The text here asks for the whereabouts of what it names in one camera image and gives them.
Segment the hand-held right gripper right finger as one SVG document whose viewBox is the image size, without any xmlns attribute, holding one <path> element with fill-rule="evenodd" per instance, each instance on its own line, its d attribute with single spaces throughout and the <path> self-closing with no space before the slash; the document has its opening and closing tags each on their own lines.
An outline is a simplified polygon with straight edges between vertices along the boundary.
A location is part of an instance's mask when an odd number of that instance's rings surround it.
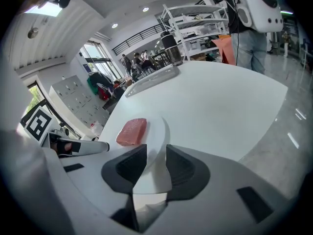
<svg viewBox="0 0 313 235">
<path fill-rule="evenodd" d="M 166 146 L 166 167 L 172 185 L 167 192 L 167 202 L 193 199 L 210 179 L 210 170 L 204 162 L 169 144 Z"/>
</svg>

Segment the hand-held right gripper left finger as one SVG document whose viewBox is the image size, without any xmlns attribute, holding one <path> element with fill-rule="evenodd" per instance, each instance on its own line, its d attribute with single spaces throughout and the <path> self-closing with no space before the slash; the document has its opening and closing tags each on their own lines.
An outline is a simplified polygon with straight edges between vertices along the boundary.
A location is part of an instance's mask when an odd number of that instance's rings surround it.
<svg viewBox="0 0 313 235">
<path fill-rule="evenodd" d="M 115 192 L 131 194 L 147 165 L 147 145 L 140 146 L 106 162 L 101 176 Z"/>
</svg>

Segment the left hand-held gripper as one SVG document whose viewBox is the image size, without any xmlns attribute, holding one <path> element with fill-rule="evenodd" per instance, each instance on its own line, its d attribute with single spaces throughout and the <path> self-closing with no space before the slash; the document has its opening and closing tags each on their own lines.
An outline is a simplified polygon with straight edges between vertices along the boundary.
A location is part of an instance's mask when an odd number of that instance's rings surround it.
<svg viewBox="0 0 313 235">
<path fill-rule="evenodd" d="M 71 140 L 68 136 L 68 129 L 62 127 L 56 117 L 42 106 L 37 106 L 30 110 L 22 118 L 22 122 L 25 123 L 24 131 L 42 147 L 50 148 L 49 133 Z M 80 141 L 78 154 L 97 154 L 108 152 L 109 150 L 110 145 L 107 142 Z"/>
</svg>

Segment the person's left hand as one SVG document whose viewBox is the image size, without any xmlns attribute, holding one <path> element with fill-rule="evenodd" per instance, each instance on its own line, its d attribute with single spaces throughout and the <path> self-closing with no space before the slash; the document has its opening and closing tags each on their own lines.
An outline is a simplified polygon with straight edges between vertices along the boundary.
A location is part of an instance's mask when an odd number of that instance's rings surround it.
<svg viewBox="0 0 313 235">
<path fill-rule="evenodd" d="M 50 148 L 53 149 L 58 156 L 74 156 L 79 153 L 81 148 L 80 142 L 63 139 L 53 133 L 49 133 Z"/>
</svg>

